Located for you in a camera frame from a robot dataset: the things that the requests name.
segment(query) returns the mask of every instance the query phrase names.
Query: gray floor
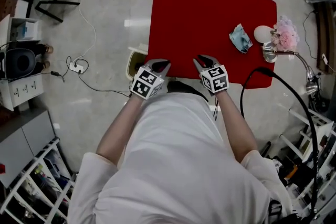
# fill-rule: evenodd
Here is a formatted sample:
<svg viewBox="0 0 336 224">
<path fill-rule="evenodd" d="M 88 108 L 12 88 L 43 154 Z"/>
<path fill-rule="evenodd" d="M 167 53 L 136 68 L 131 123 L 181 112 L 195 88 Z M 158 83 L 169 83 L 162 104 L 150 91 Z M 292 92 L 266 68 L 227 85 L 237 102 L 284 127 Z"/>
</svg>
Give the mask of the gray floor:
<svg viewBox="0 0 336 224">
<path fill-rule="evenodd" d="M 90 68 L 82 78 L 98 89 L 127 91 L 129 80 L 125 76 L 125 69 L 130 53 L 128 47 L 137 47 L 140 43 L 148 44 L 153 0 L 72 1 L 81 2 L 82 13 L 97 32 L 96 46 L 84 57 L 89 61 Z M 314 67 L 316 62 L 309 56 L 302 26 L 307 14 L 313 10 L 312 6 L 303 0 L 274 1 L 277 3 L 278 15 L 287 15 L 297 26 L 301 37 L 298 51 Z M 52 61 L 50 70 L 64 73 L 67 56 L 74 59 L 90 48 L 95 39 L 94 31 L 82 18 L 78 8 L 67 8 L 62 24 L 56 24 L 49 18 L 42 20 L 43 41 L 53 45 L 55 49 L 49 57 Z M 137 26 L 126 27 L 125 20 L 135 22 Z M 314 15 L 307 19 L 306 29 L 307 41 L 316 56 L 317 29 Z M 297 91 L 303 92 L 305 69 L 298 59 L 280 57 L 276 62 L 275 72 Z M 45 94 L 41 99 L 48 106 L 52 121 L 60 126 L 56 132 L 61 138 L 61 146 L 71 168 L 78 170 L 83 154 L 96 149 L 100 138 L 127 98 L 116 93 L 92 91 L 73 72 L 66 75 L 65 83 L 50 75 L 44 76 L 44 83 Z M 197 81 L 187 83 L 202 89 Z M 239 104 L 241 88 L 241 85 L 232 84 L 228 91 L 236 104 Z M 277 138 L 293 124 L 288 116 L 288 108 L 291 106 L 297 106 L 297 101 L 275 80 L 267 89 L 246 91 L 246 120 L 260 144 Z"/>
</svg>

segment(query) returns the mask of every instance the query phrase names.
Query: electrical outlet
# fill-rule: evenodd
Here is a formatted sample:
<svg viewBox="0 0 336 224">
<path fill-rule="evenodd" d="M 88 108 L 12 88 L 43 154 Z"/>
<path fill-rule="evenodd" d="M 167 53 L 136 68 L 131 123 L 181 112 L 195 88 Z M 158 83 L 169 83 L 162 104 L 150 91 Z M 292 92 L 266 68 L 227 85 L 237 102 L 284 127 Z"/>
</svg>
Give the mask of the electrical outlet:
<svg viewBox="0 0 336 224">
<path fill-rule="evenodd" d="M 70 63 L 69 69 L 72 70 L 72 71 L 74 71 L 74 72 L 76 72 L 76 73 L 79 73 L 79 71 L 81 73 L 83 73 L 83 71 L 84 71 L 84 67 L 83 66 L 81 66 L 79 64 L 75 64 L 73 62 Z"/>
<path fill-rule="evenodd" d="M 327 60 L 327 58 L 326 58 L 326 55 L 325 55 L 325 54 L 322 54 L 322 60 L 323 60 L 323 62 L 324 62 L 324 64 L 325 64 L 325 65 L 327 65 L 327 64 L 328 64 L 328 60 Z"/>
</svg>

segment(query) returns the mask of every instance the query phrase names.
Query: red table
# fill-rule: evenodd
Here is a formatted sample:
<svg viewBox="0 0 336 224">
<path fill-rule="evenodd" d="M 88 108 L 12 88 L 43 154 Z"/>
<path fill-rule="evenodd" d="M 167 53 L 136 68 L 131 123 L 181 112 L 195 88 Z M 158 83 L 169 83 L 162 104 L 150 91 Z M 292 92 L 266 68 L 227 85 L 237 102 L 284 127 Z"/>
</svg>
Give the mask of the red table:
<svg viewBox="0 0 336 224">
<path fill-rule="evenodd" d="M 276 21 L 277 6 L 272 0 L 153 0 L 146 61 L 168 59 L 172 63 L 168 76 L 199 79 L 193 58 L 210 55 L 224 64 L 230 83 L 244 84 L 254 68 L 274 69 L 273 63 L 264 61 L 253 32 L 259 25 L 272 27 Z M 229 39 L 239 23 L 254 44 L 246 54 Z M 256 73 L 247 88 L 265 88 L 271 82 Z"/>
</svg>

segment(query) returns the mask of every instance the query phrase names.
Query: white marker cube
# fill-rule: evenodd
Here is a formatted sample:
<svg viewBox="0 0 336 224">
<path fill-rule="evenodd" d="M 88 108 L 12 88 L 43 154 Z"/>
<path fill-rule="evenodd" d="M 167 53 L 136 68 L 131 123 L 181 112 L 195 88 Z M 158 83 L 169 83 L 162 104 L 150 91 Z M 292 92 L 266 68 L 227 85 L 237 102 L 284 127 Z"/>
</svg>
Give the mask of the white marker cube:
<svg viewBox="0 0 336 224">
<path fill-rule="evenodd" d="M 131 92 L 147 100 L 157 94 L 163 82 L 164 80 L 160 77 L 140 67 L 138 73 L 134 76 Z"/>
<path fill-rule="evenodd" d="M 204 70 L 201 73 L 202 84 L 210 92 L 216 93 L 229 88 L 229 79 L 223 65 Z"/>
</svg>

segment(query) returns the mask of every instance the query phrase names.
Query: shoe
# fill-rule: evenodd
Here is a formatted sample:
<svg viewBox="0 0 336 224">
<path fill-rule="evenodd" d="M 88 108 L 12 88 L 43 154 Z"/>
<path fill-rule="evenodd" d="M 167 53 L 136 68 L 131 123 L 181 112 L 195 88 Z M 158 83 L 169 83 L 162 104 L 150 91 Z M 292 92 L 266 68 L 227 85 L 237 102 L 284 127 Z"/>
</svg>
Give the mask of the shoe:
<svg viewBox="0 0 336 224">
<path fill-rule="evenodd" d="M 42 71 L 45 71 L 46 69 L 48 69 L 50 67 L 50 62 L 49 61 L 45 61 L 42 64 L 43 64 Z"/>
<path fill-rule="evenodd" d="M 44 46 L 47 48 L 46 53 L 51 54 L 54 52 L 54 47 L 48 44 L 44 44 Z"/>
</svg>

